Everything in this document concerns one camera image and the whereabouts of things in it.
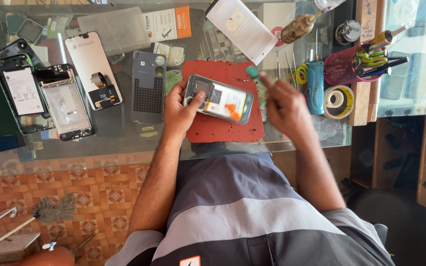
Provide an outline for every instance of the pen holder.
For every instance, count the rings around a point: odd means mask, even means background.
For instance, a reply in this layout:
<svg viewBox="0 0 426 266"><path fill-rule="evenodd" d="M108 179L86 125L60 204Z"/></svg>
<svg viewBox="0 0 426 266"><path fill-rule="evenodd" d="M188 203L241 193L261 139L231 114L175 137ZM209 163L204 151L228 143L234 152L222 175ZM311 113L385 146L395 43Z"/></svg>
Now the pen holder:
<svg viewBox="0 0 426 266"><path fill-rule="evenodd" d="M336 86L356 82L374 82L382 76L376 75L360 78L355 74L353 60L359 48L361 48L360 45L335 52L325 60L323 77L330 85ZM380 48L373 52L382 51L382 49L383 48Z"/></svg>

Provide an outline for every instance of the red rubber mat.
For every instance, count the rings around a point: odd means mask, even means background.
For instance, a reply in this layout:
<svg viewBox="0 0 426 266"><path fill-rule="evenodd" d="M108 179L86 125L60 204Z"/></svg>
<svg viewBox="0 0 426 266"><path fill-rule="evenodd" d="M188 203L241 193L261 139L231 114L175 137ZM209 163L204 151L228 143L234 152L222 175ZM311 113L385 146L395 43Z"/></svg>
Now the red rubber mat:
<svg viewBox="0 0 426 266"><path fill-rule="evenodd" d="M256 83L246 74L246 68L252 64L252 62L233 64L221 61L185 62L182 70L185 81L191 74L197 74L250 91L254 95L251 116L246 125L198 113L186 133L189 142L255 142L265 136Z"/></svg>

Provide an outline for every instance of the hand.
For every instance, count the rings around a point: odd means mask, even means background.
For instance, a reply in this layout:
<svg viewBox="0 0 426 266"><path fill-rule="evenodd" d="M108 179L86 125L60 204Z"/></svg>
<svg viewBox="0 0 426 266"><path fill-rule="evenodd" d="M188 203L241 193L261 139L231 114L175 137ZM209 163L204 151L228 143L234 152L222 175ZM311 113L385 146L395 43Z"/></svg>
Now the hand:
<svg viewBox="0 0 426 266"><path fill-rule="evenodd" d="M268 88L266 98L270 124L287 135L298 150L318 142L303 94L283 80L274 83L264 71L259 75Z"/></svg>
<svg viewBox="0 0 426 266"><path fill-rule="evenodd" d="M205 99L205 92L200 91L195 95L187 107L183 106L187 81L177 83L165 98L164 131L162 139L172 141L180 148L186 131L190 128L195 118L198 107Z"/></svg>

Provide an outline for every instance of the gray shirt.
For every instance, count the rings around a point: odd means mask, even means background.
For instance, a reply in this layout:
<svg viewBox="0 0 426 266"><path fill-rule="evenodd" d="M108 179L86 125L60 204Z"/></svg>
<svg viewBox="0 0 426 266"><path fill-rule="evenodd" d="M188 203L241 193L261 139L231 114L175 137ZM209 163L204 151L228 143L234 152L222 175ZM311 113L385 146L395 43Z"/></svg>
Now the gray shirt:
<svg viewBox="0 0 426 266"><path fill-rule="evenodd" d="M136 231L106 266L393 266L374 226L319 213L268 153L181 161L167 233Z"/></svg>

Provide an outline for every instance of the back cover with black dots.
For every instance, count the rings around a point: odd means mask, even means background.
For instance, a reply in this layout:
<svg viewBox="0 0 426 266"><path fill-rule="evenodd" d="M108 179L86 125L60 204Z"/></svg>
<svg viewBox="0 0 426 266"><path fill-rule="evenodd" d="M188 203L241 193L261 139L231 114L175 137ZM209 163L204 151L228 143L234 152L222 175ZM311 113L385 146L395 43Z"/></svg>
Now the back cover with black dots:
<svg viewBox="0 0 426 266"><path fill-rule="evenodd" d="M133 54L133 122L162 124L167 57L158 53Z"/></svg>

